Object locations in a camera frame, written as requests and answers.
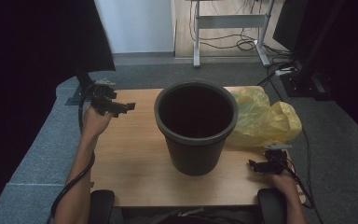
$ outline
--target wooden desk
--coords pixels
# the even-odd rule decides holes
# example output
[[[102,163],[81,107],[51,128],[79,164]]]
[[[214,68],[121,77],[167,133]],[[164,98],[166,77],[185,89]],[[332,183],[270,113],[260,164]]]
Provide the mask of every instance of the wooden desk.
[[[136,107],[112,119],[100,136],[91,171],[92,190],[111,189],[116,206],[256,204],[258,190],[271,184],[251,170],[248,160],[264,161],[264,149],[225,146],[216,167],[207,175],[180,173],[171,163],[154,117],[153,106],[160,91],[117,91],[118,102],[135,102]]]

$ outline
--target black bucket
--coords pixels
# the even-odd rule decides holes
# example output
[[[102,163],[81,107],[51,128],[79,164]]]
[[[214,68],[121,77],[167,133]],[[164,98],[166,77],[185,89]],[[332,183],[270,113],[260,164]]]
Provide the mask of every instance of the black bucket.
[[[205,80],[184,81],[164,89],[154,109],[176,169],[186,175],[212,171],[237,123],[231,93]]]

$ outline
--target chair armrest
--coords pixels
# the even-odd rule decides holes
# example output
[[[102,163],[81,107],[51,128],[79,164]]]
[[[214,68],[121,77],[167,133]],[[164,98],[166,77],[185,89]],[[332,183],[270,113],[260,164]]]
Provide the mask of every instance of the chair armrest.
[[[257,198],[265,224],[286,223],[286,199],[282,193],[277,189],[260,189]]]
[[[89,223],[109,223],[115,193],[112,190],[100,189],[93,191],[90,197]]]

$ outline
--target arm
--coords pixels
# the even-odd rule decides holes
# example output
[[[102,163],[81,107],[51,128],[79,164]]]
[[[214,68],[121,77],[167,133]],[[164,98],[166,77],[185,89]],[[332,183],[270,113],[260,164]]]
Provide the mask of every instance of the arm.
[[[270,175],[275,187],[284,195],[287,205],[287,224],[307,223],[301,207],[297,191],[297,182],[289,172],[283,171],[280,175]]]
[[[86,111],[77,154],[66,184],[80,174],[90,163],[98,137],[106,129],[112,114],[98,114],[90,106]],[[90,213],[90,172],[79,180],[57,206],[55,223],[88,223]]]

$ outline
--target plastic bag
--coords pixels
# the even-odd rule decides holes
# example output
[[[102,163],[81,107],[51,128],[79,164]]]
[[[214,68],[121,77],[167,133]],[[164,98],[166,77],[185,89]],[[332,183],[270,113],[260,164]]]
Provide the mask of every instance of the plastic bag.
[[[231,92],[237,101],[237,126],[226,142],[236,147],[262,147],[284,143],[301,132],[301,121],[293,107],[284,102],[269,105],[269,97],[258,88]]]

